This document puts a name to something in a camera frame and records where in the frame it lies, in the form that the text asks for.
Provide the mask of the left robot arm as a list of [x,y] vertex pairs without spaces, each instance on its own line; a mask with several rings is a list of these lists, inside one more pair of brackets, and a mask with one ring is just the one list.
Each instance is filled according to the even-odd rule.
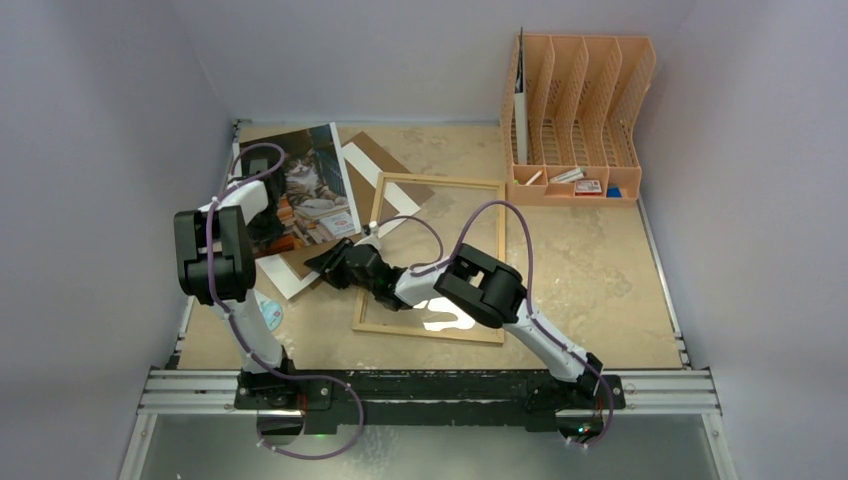
[[223,321],[241,357],[240,387],[259,389],[272,408],[297,399],[298,382],[284,347],[268,329],[255,294],[257,267],[247,224],[270,206],[268,181],[276,163],[232,178],[211,201],[173,217],[177,278],[183,292],[210,307]]

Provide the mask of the cat photo print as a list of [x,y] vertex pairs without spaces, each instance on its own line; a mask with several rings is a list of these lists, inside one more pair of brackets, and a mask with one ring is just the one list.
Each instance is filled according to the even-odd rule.
[[270,206],[248,224],[259,257],[349,237],[359,231],[351,183],[342,158],[336,125],[327,123],[276,135],[242,134],[241,150],[262,143],[240,161],[245,177],[275,165],[265,179]]

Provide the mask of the white mat board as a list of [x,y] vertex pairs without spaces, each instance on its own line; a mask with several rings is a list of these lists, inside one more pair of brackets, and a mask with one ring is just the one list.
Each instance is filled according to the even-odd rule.
[[344,157],[346,172],[342,179],[353,191],[353,206],[349,212],[339,207],[317,216],[303,216],[300,211],[295,217],[314,225],[311,233],[318,233],[327,240],[311,246],[265,256],[257,260],[272,284],[287,299],[315,282],[319,275],[305,266],[305,261],[331,248],[343,237],[357,239],[362,227],[371,221],[372,207],[376,195],[376,182],[381,173],[406,173],[408,169],[391,156],[365,133],[360,133],[337,149]]

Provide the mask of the clear acrylic sheet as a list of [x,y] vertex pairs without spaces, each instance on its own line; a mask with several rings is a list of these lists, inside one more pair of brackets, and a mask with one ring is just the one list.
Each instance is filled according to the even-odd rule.
[[[381,254],[392,266],[432,263],[453,250],[469,216],[480,205],[497,198],[493,189],[435,185],[433,196],[419,203],[413,220],[397,220],[380,227]],[[359,328],[404,331],[429,337],[501,344],[503,334],[473,321],[458,307],[440,297],[420,302],[408,310],[390,311],[371,294],[362,295],[354,313]]]

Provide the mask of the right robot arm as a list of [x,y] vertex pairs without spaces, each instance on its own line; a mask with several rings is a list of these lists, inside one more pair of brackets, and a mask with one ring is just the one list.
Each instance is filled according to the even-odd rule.
[[389,265],[372,244],[344,239],[304,265],[332,287],[356,286],[391,311],[444,298],[476,323],[516,337],[561,382],[569,404],[584,407],[600,394],[603,364],[533,306],[518,270],[471,245],[415,270]]

